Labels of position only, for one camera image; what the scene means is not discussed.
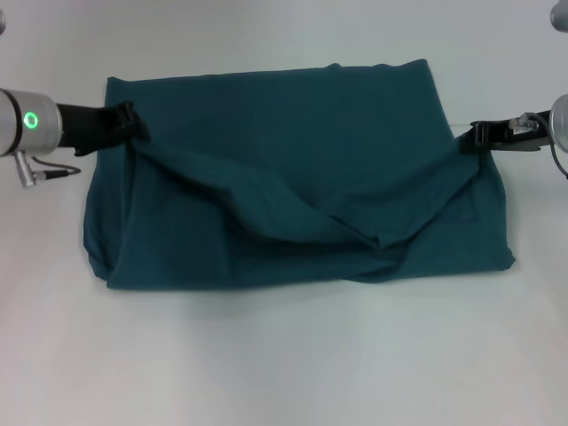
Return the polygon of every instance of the metal cylinder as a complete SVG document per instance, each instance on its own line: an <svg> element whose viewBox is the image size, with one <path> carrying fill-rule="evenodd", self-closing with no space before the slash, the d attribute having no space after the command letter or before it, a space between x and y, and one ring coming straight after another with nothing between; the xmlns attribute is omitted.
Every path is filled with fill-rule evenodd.
<svg viewBox="0 0 568 426"><path fill-rule="evenodd" d="M36 175L29 167L28 159L26 155L18 151L14 154L14 159L16 160L16 170L18 171L18 176L20 177L21 185L24 188L29 188L36 184Z"/></svg>
<svg viewBox="0 0 568 426"><path fill-rule="evenodd" d="M16 140L18 124L14 105L6 93L0 91L0 155L10 151Z"/></svg>
<svg viewBox="0 0 568 426"><path fill-rule="evenodd" d="M556 146L568 153L568 95L559 98L550 110L550 136Z"/></svg>
<svg viewBox="0 0 568 426"><path fill-rule="evenodd" d="M554 28L563 33L568 32L568 2L561 0L550 12L550 21Z"/></svg>
<svg viewBox="0 0 568 426"><path fill-rule="evenodd" d="M6 130L0 128L0 155L16 151L47 155L55 150L63 134L57 104L47 96L25 91L3 91L2 95L0 123ZM12 138L14 123L16 131Z"/></svg>
<svg viewBox="0 0 568 426"><path fill-rule="evenodd" d="M6 30L6 15L0 9L0 34L2 34Z"/></svg>

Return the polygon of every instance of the cloth fold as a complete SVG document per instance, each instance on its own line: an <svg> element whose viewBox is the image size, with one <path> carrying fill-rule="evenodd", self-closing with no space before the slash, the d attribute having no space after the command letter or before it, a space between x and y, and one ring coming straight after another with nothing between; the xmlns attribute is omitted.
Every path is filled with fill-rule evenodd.
<svg viewBox="0 0 568 426"><path fill-rule="evenodd" d="M150 141L98 153L84 220L110 288L500 271L505 193L460 155L425 60L108 80Z"/></svg>

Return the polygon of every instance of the green fabric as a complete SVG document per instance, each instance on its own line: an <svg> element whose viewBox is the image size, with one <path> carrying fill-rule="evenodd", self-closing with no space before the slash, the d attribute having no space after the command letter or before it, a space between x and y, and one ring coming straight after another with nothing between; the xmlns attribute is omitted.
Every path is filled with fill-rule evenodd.
<svg viewBox="0 0 568 426"><path fill-rule="evenodd" d="M108 80L152 140L101 151L84 245L110 288L498 271L505 194L460 155L428 64Z"/></svg>

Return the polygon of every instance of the black cable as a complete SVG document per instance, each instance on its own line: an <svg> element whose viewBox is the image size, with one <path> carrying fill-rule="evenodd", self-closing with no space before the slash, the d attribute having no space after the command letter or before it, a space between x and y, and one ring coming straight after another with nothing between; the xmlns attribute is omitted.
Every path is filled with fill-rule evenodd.
<svg viewBox="0 0 568 426"><path fill-rule="evenodd" d="M548 135L548 144L550 145L550 152L552 153L552 158L554 159L554 163L558 167L558 169L562 172L562 174L568 179L568 172L562 167L560 161L558 160L558 156L556 155L556 148L554 146L554 140L552 139L552 134L550 133L550 126L548 125L547 121L542 118L540 115L535 113L526 113L529 118L536 120L539 124L547 131Z"/></svg>
<svg viewBox="0 0 568 426"><path fill-rule="evenodd" d="M37 157L32 157L32 160L34 162L38 163L38 164L41 164L42 166L55 167L57 169L66 170L67 174L65 176L73 176L73 175L78 175L79 173L81 173L81 169L78 169L77 167L66 166L65 164L57 164L55 162L45 162L43 160L39 160Z"/></svg>

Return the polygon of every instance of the teal cloth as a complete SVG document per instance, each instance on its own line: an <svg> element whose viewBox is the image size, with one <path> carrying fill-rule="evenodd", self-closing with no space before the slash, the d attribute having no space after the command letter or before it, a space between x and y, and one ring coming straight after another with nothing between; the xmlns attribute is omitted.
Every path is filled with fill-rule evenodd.
<svg viewBox="0 0 568 426"><path fill-rule="evenodd" d="M425 60L110 78L152 138L101 151L84 219L110 288L231 289L500 271L505 193L460 155Z"/></svg>

